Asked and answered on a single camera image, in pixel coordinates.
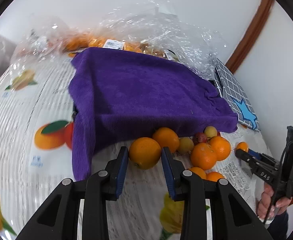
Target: purple cloth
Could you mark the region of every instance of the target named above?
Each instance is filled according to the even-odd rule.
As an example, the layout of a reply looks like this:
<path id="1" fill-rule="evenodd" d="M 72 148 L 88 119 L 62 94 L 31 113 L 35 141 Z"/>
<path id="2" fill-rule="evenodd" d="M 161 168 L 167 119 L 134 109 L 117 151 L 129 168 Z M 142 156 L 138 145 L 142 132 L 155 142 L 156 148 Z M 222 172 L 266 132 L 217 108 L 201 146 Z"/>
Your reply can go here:
<path id="1" fill-rule="evenodd" d="M 76 180 L 91 174 L 95 152 L 123 140 L 151 137 L 159 127 L 179 136 L 237 129 L 238 116 L 216 88 L 185 66 L 115 49 L 88 48 L 73 60 L 69 92 L 78 109 L 72 166 Z"/>

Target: transparent plastic wrap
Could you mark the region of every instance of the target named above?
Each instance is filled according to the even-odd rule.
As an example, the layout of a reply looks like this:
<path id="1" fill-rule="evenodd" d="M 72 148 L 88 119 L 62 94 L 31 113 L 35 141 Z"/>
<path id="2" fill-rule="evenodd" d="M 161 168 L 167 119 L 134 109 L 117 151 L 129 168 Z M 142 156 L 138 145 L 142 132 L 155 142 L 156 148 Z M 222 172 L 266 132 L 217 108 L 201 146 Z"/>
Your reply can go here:
<path id="1" fill-rule="evenodd" d="M 97 28 L 68 38 L 64 50 L 86 45 L 173 60 L 205 79 L 214 79 L 216 56 L 226 47 L 218 32 L 180 22 L 168 1 L 114 9 Z"/>
<path id="2" fill-rule="evenodd" d="M 69 35 L 69 27 L 59 18 L 38 18 L 35 27 L 14 50 L 10 61 L 11 80 L 7 89 L 20 90 L 33 84 L 35 63 L 59 55 Z"/>

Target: human hand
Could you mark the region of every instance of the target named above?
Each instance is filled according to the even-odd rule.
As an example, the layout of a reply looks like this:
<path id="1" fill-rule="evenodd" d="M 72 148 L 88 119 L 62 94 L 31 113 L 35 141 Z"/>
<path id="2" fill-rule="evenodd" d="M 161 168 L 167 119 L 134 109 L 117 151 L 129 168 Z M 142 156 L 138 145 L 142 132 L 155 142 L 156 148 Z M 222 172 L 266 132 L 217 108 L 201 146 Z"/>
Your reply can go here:
<path id="1" fill-rule="evenodd" d="M 272 187 L 269 184 L 264 183 L 264 192 L 261 195 L 261 200 L 259 201 L 259 205 L 257 206 L 257 211 L 256 211 L 257 215 L 261 219 L 264 219 L 266 216 L 266 212 L 270 206 L 271 197 L 273 196 L 273 194 L 274 194 L 274 191 Z M 291 200 L 288 199 L 287 197 L 280 198 L 275 204 L 277 208 L 280 208 L 277 215 L 282 214 L 288 208 L 288 205 L 290 204 L 290 202 Z M 269 218 L 274 216 L 274 209 L 275 207 L 272 206 L 270 210 Z"/>

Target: blue star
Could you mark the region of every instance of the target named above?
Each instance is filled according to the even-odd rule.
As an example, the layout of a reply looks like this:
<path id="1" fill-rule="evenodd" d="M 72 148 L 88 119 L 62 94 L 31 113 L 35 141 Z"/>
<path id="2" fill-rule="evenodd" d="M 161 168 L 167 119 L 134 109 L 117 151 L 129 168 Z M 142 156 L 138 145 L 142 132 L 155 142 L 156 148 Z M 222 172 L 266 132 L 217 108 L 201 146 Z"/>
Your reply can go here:
<path id="1" fill-rule="evenodd" d="M 241 102 L 239 102 L 235 98 L 232 98 L 232 99 L 234 103 L 238 106 L 238 108 L 240 109 L 243 119 L 250 121 L 252 123 L 252 129 L 253 130 L 256 129 L 257 125 L 255 120 L 257 119 L 257 117 L 248 109 L 248 106 L 245 104 L 243 98 L 241 99 Z"/>

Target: black cable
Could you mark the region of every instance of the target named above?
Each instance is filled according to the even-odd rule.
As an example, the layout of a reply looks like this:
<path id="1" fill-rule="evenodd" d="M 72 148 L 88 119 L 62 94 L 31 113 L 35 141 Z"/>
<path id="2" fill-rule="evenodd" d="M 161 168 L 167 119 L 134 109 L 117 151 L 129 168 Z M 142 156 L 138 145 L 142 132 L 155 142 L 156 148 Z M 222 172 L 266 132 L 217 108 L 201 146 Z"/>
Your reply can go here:
<path id="1" fill-rule="evenodd" d="M 263 224 L 265 225 L 265 222 L 268 220 L 268 216 L 270 214 L 270 211 L 271 211 L 271 208 L 272 206 L 275 204 L 275 197 L 278 193 L 278 190 L 279 190 L 279 186 L 280 186 L 280 181 L 281 181 L 281 176 L 282 176 L 282 162 L 283 162 L 283 158 L 284 158 L 284 155 L 286 155 L 286 151 L 288 150 L 288 148 L 290 147 L 290 145 L 293 144 L 293 141 L 290 141 L 284 148 L 283 152 L 282 152 L 282 155 L 281 155 L 281 159 L 280 159 L 280 163 L 279 163 L 279 172 L 278 172 L 278 176 L 277 176 L 277 181 L 276 181 L 276 187 L 274 189 L 274 194 L 271 198 L 271 203 L 269 205 L 269 208 L 267 209 L 267 212 L 266 212 L 266 215 L 265 215 L 265 218 L 263 220 Z"/>

